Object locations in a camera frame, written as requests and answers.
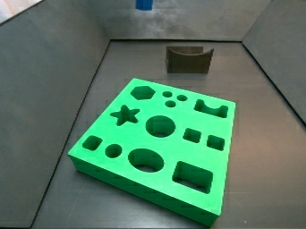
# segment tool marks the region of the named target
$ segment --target gray floor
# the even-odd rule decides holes
[[[167,74],[166,46],[214,47],[210,73]],[[239,43],[113,42],[87,95],[35,228],[202,228],[78,173],[67,151],[133,77],[237,102],[222,215],[213,228],[306,227],[306,131]]]

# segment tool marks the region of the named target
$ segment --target gray wall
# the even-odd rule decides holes
[[[276,0],[243,44],[306,122],[306,1]]]
[[[48,0],[0,27],[0,227],[30,227],[109,38],[86,1]]]
[[[135,0],[91,1],[111,38],[242,41],[270,0],[154,0],[153,11]]]

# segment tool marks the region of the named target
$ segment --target metal panel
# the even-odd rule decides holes
[[[201,39],[242,41],[270,0],[154,0],[153,10],[135,0],[91,1],[114,39]]]
[[[210,73],[167,74],[167,46],[214,48]],[[162,41],[111,42],[34,228],[203,228],[78,173],[67,156],[134,77],[237,103],[223,209],[213,228],[305,228],[306,131],[288,102],[241,44]]]
[[[79,0],[0,27],[0,226],[30,227],[109,45]]]
[[[306,123],[306,1],[276,0],[243,40]]]

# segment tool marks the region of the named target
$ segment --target arch-shaped block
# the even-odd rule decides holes
[[[167,47],[167,72],[209,73],[213,53],[203,47]]]

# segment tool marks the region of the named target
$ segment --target blue object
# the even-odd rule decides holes
[[[142,11],[151,11],[154,0],[137,0],[137,9]]]

